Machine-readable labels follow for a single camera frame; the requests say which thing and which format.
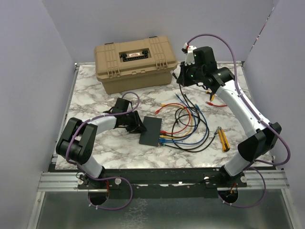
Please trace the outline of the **dark grey network switch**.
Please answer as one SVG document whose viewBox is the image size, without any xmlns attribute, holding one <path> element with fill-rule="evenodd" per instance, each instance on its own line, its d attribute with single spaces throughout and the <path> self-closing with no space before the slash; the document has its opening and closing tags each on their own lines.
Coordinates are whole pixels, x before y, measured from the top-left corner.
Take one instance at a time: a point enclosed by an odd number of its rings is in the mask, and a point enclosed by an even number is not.
<svg viewBox="0 0 305 229">
<path fill-rule="evenodd" d="M 140 134 L 139 144 L 146 146 L 158 146 L 162 119 L 145 116 L 143 124 L 146 127 L 146 131 Z"/>
</svg>

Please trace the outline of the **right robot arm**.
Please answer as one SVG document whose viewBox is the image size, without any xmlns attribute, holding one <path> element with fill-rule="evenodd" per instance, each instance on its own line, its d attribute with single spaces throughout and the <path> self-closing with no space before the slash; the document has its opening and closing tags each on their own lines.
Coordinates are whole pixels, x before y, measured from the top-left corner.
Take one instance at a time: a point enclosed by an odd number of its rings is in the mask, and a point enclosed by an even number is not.
<svg viewBox="0 0 305 229">
<path fill-rule="evenodd" d="M 181 86 L 202 83 L 210 89 L 230 108 L 247 136 L 238 144 L 234 157 L 220 168 L 219 181 L 229 187 L 246 167 L 275 146 L 282 128 L 258 112 L 229 68 L 218 68 L 211 47 L 186 45 L 182 51 L 186 59 L 180 64 L 177 83 Z"/>
</svg>

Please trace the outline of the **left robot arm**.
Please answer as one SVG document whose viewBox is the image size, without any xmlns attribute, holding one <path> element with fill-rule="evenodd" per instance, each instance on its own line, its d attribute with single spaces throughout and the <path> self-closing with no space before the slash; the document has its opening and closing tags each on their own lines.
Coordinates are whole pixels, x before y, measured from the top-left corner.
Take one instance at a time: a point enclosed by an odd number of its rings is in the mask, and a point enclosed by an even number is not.
<svg viewBox="0 0 305 229">
<path fill-rule="evenodd" d="M 118 98 L 114 107 L 92 119 L 83 121 L 70 118 L 56 146 L 56 153 L 69 164 L 76 165 L 89 177 L 94 188 L 105 184 L 105 168 L 92 156 L 97 135 L 116 128 L 124 128 L 130 134 L 141 134 L 147 131 L 131 101 Z"/>
</svg>

